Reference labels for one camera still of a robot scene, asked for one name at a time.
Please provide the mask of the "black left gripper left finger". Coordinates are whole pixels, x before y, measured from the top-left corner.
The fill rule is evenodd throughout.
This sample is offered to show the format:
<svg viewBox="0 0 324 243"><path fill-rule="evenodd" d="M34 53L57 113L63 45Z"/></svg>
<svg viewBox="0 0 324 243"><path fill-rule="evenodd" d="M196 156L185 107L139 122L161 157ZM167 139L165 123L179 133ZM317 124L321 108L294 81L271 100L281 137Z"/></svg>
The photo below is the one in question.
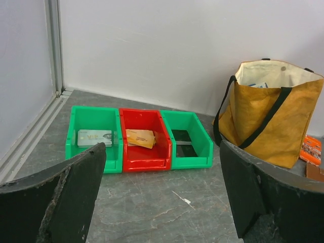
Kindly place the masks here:
<svg viewBox="0 0 324 243"><path fill-rule="evenodd" d="M106 163L103 143L1 185L1 242L85 242Z"/></svg>

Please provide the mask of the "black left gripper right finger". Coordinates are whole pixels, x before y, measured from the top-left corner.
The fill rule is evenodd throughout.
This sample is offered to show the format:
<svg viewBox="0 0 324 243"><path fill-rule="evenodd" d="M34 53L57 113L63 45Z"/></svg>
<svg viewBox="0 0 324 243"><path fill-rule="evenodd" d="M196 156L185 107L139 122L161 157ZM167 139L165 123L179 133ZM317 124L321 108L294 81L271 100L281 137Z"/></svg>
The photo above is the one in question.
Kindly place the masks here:
<svg viewBox="0 0 324 243"><path fill-rule="evenodd" d="M223 141L220 161L238 238L323 242L323 183L269 164Z"/></svg>

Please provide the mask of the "brown leather card holder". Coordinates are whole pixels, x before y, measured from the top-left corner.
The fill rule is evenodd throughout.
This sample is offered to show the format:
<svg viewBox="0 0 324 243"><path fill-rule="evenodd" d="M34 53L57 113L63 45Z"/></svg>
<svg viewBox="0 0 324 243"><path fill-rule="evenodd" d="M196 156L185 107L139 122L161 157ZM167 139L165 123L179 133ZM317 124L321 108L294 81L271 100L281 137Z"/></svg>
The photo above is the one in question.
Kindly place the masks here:
<svg viewBox="0 0 324 243"><path fill-rule="evenodd" d="M324 171L311 163L306 164L306 178L324 182Z"/></svg>

